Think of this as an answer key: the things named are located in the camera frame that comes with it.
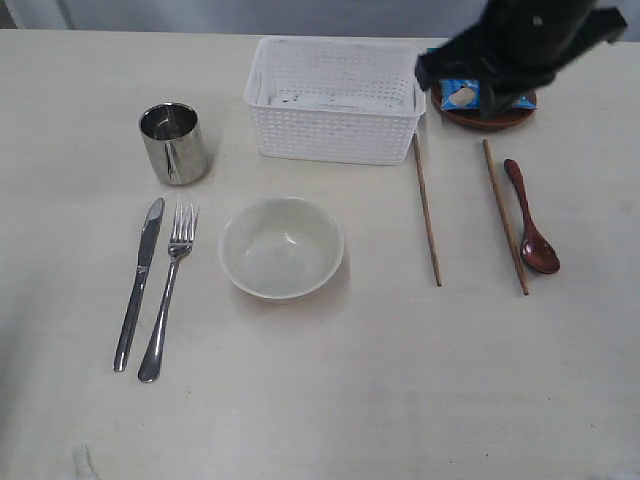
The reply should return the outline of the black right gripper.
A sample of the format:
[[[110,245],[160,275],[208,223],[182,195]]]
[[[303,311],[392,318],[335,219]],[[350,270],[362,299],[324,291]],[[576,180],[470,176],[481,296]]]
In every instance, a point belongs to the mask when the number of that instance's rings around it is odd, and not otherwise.
[[[478,26],[495,60],[514,73],[556,74],[578,56],[573,44],[588,9],[485,9]],[[422,91],[440,80],[477,80],[477,29],[466,29],[417,57],[414,75]],[[525,83],[481,79],[479,112],[493,118],[511,109],[530,87]]]

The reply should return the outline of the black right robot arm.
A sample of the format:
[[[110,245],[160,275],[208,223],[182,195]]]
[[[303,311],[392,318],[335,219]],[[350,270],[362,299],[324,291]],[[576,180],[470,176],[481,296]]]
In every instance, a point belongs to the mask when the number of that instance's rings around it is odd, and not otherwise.
[[[489,1],[476,23],[419,55],[414,74],[424,92],[441,80],[478,81],[480,114],[492,118],[627,27],[619,8],[595,1]]]

